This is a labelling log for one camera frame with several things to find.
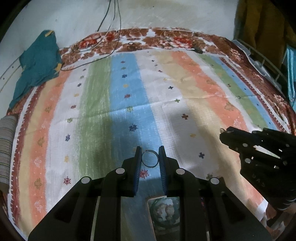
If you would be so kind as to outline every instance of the blue fabric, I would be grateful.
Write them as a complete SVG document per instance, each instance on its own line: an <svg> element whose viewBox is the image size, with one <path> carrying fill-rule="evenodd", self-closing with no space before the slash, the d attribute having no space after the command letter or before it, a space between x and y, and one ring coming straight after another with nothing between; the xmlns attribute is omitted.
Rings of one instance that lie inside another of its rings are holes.
<svg viewBox="0 0 296 241"><path fill-rule="evenodd" d="M296 49L287 45L288 96L293 110L296 111Z"/></svg>
<svg viewBox="0 0 296 241"><path fill-rule="evenodd" d="M16 83L13 99L9 108L14 105L31 89L44 82L56 78L59 73L55 70L62 63L55 33L45 36L49 30L44 30L32 45L20 56L23 72Z"/></svg>

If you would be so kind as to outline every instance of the brown cross motif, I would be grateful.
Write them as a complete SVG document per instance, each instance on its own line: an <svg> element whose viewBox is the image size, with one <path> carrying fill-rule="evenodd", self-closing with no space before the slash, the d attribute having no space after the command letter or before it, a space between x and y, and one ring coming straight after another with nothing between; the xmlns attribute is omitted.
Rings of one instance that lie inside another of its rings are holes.
<svg viewBox="0 0 296 241"><path fill-rule="evenodd" d="M188 115L183 114L183 115L182 115L182 118L184 118L185 120L187 120L187 119L188 119Z"/></svg>

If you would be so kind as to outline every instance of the bedsheet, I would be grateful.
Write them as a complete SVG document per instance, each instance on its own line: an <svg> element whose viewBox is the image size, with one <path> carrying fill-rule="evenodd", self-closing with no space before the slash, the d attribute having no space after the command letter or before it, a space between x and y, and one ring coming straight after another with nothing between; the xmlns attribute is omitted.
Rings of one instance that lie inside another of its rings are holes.
<svg viewBox="0 0 296 241"><path fill-rule="evenodd" d="M128 29L95 33L61 55L64 71L23 101L13 143L8 215L24 238L78 180L105 176L138 145L164 145L196 177L223 177L263 225L275 216L239 174L238 154L220 143L219 129L295 134L295 113L233 43ZM137 195L122 198L123 240L155 239L147 199L158 196L159 167L142 165ZM266 228L276 238L289 219Z"/></svg>

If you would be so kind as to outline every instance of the gray striped cushion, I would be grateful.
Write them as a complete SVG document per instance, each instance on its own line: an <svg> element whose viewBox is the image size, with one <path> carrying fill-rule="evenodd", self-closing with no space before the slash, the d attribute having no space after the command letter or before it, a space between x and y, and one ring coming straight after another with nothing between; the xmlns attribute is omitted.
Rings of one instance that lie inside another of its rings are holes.
<svg viewBox="0 0 296 241"><path fill-rule="evenodd" d="M0 120L0 190L8 193L12 143L15 137L17 118L8 115Z"/></svg>

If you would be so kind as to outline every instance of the wall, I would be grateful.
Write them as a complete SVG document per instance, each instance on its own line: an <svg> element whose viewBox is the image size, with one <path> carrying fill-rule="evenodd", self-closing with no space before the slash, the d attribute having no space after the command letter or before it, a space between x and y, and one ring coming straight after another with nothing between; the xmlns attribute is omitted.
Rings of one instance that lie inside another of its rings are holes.
<svg viewBox="0 0 296 241"><path fill-rule="evenodd" d="M122 28L183 27L233 39L238 0L119 0ZM59 47L66 47L95 32L108 0L32 0L16 17L0 43L0 75L45 29L56 33ZM107 30L114 14L113 2L101 27ZM119 29L119 17L111 29ZM0 88L11 70L0 80ZM0 93L0 117L6 113L19 69Z"/></svg>

